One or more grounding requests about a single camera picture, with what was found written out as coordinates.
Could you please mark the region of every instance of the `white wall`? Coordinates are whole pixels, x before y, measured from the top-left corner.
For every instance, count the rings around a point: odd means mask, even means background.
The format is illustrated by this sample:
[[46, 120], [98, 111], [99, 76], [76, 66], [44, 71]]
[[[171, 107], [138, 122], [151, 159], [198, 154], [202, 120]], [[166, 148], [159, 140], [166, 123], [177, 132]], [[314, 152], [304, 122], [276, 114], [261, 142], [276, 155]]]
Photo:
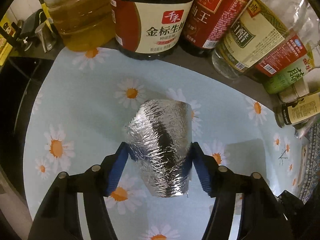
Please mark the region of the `white wall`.
[[25, 21], [31, 14], [41, 9], [39, 0], [14, 0], [10, 9], [16, 20]]

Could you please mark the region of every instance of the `white cap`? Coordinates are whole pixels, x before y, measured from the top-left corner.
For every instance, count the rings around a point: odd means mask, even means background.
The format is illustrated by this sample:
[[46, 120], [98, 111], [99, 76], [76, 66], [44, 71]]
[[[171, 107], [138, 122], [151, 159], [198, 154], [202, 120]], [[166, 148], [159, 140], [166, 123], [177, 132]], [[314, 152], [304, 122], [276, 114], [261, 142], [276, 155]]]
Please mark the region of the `white cap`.
[[287, 87], [285, 90], [279, 93], [279, 98], [284, 103], [290, 103], [298, 98], [301, 98], [309, 93], [308, 84], [303, 78], [300, 78], [290, 87]]

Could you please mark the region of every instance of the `orange flower center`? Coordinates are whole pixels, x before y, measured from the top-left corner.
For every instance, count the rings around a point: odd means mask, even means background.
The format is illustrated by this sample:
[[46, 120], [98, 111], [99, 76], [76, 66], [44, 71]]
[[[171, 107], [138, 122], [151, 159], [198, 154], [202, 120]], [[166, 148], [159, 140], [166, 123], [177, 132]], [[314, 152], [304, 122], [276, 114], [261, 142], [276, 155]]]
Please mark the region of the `orange flower center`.
[[128, 88], [127, 90], [127, 98], [134, 99], [138, 95], [138, 90], [135, 88]]
[[45, 173], [45, 167], [43, 165], [41, 165], [39, 169], [41, 172]]
[[62, 142], [58, 140], [52, 140], [50, 146], [50, 153], [56, 157], [60, 158], [63, 154]]
[[128, 193], [125, 189], [117, 187], [116, 190], [111, 193], [111, 197], [113, 197], [115, 201], [124, 201], [128, 199]]
[[85, 53], [86, 58], [94, 58], [99, 54], [98, 49], [90, 49]]
[[166, 239], [167, 237], [161, 234], [151, 237], [151, 240], [166, 240]]
[[213, 154], [212, 154], [212, 157], [216, 160], [217, 164], [220, 165], [220, 164], [222, 163], [220, 153], [213, 153]]
[[261, 114], [261, 106], [258, 102], [254, 103], [254, 110], [255, 110], [256, 114]]

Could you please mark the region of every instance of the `bottle label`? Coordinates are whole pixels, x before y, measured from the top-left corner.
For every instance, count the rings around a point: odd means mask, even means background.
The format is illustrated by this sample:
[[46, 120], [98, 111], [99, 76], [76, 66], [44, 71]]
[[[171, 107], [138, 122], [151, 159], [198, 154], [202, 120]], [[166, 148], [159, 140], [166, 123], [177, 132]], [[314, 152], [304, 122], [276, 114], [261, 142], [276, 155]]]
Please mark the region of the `bottle label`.
[[312, 52], [281, 70], [263, 84], [269, 94], [276, 94], [286, 89], [314, 68]]
[[320, 113], [318, 93], [282, 106], [282, 116], [286, 125], [296, 124]]
[[250, 0], [196, 0], [184, 37], [194, 45], [213, 49]]
[[235, 69], [244, 72], [287, 37], [288, 29], [260, 0], [253, 0], [217, 49]]
[[192, 2], [154, 4], [110, 0], [117, 41], [123, 48], [137, 53], [152, 54], [172, 48], [178, 42]]
[[293, 33], [255, 65], [260, 72], [268, 77], [274, 76], [290, 64], [308, 53], [297, 34]]

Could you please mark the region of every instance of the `crumpled foil wrapped object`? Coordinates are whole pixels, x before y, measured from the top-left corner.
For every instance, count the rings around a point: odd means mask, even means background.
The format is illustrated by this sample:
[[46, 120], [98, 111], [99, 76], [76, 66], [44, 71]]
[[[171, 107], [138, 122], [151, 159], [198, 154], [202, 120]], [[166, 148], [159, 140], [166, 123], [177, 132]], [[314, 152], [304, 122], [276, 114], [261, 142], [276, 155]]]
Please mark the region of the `crumpled foil wrapped object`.
[[174, 100], [144, 103], [127, 126], [128, 144], [153, 196], [188, 191], [192, 167], [191, 106]]

